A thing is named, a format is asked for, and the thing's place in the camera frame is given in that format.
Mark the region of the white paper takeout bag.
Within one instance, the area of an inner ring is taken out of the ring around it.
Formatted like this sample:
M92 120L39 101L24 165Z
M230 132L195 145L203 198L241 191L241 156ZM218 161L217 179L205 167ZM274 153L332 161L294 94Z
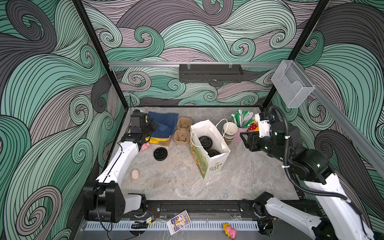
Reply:
M208 150L205 150L199 141L199 138L202 136L210 137L213 140L211 149L216 150L221 154L210 158L208 156ZM231 150L224 141L217 126L210 120L205 120L191 126L190 152L202 178L205 179L221 171Z

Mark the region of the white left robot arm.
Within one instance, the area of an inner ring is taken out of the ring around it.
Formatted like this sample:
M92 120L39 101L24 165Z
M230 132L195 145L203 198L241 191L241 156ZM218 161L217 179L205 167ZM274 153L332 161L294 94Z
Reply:
M125 214L146 211L143 194L123 195L120 184L142 145L147 142L158 125L145 118L133 133L125 133L118 143L119 149L106 169L95 181L83 187L83 208L86 221L118 223Z

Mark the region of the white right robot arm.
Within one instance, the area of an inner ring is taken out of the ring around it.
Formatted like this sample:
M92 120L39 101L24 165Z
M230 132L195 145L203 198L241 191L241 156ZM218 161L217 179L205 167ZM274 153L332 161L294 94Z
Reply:
M299 188L293 176L303 181L304 190L316 196L326 217L307 214L267 192L254 200L256 214L281 219L313 240L375 239L362 212L344 191L330 160L317 150L303 147L299 128L289 125L286 133L283 123L274 123L267 129L267 132L241 133L246 148L251 152L263 151L282 161L290 182Z

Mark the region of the black plastic cup lid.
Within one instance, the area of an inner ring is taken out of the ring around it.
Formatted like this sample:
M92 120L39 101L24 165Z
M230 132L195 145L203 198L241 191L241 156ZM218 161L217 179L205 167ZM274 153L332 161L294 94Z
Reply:
M213 158L213 157L218 156L218 155L220 155L220 154L221 154L221 153L218 152L218 151L216 151L216 150L213 150L213 149L208 150L208 156L209 156L210 158Z

